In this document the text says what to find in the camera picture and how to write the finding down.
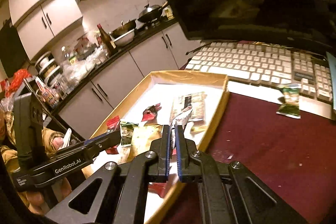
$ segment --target green snack packet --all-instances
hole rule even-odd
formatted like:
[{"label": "green snack packet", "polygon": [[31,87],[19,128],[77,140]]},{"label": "green snack packet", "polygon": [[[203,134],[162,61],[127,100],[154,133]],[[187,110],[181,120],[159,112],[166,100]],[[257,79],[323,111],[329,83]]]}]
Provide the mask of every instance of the green snack packet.
[{"label": "green snack packet", "polygon": [[277,114],[285,115],[295,119],[300,119],[300,109],[299,109],[299,84],[284,84],[278,85],[278,89],[281,90],[285,97],[285,103],[281,105],[277,111]]}]

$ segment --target maroon tablecloth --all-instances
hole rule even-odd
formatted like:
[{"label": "maroon tablecloth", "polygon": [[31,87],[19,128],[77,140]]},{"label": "maroon tablecloth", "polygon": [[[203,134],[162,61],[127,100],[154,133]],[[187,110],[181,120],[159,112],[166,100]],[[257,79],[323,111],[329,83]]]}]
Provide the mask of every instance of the maroon tablecloth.
[{"label": "maroon tablecloth", "polygon": [[[336,125],[303,111],[301,119],[281,116],[277,109],[231,93],[208,153],[221,162],[241,161],[308,222],[320,223],[336,211]],[[162,223],[201,222],[197,187],[188,185]]]}]

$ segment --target red plastic bag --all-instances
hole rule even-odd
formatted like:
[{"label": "red plastic bag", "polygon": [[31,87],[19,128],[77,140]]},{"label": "red plastic bag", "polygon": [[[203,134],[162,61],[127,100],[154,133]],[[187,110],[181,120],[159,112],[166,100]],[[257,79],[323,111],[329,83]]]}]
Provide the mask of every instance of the red plastic bag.
[{"label": "red plastic bag", "polygon": [[21,86],[23,79],[31,77],[32,75],[26,69],[19,69],[14,73],[14,79],[9,85],[8,89],[6,89],[5,96],[9,97],[12,93],[16,92]]}]

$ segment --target frying pan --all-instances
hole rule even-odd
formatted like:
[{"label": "frying pan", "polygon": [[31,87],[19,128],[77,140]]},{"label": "frying pan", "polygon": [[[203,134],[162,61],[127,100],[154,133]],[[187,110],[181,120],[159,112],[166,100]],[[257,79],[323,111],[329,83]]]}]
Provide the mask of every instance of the frying pan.
[{"label": "frying pan", "polygon": [[162,14],[162,10],[168,6],[168,2],[166,1],[164,5],[152,5],[148,4],[145,6],[145,9],[139,14],[138,21],[142,23],[151,22],[152,20],[159,18]]},{"label": "frying pan", "polygon": [[115,29],[111,35],[114,39],[117,39],[118,37],[122,36],[123,34],[129,32],[130,30],[133,30],[137,27],[136,19],[129,20],[126,24],[124,24],[123,21],[121,21],[121,26],[117,29]]}]

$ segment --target kitchen counter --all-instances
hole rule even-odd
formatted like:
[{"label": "kitchen counter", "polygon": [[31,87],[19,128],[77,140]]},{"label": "kitchen counter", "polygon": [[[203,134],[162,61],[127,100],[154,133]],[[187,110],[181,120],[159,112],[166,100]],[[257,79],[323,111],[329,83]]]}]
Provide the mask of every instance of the kitchen counter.
[{"label": "kitchen counter", "polygon": [[71,93],[67,95],[67,97],[60,101],[58,105],[51,111],[52,115],[57,115],[65,106],[66,104],[86,85],[88,84],[95,76],[97,76],[100,72],[102,72],[105,68],[111,65],[114,61],[116,61],[119,57],[123,54],[127,53],[135,46],[139,45],[146,39],[152,37],[153,35],[157,34],[158,32],[170,27],[171,25],[177,23],[177,19],[171,19],[166,22],[162,22],[160,25],[150,28],[146,31],[138,33],[132,42],[127,44],[124,47],[119,47],[118,52],[112,55],[105,63],[96,66],[80,83],[73,89]]}]

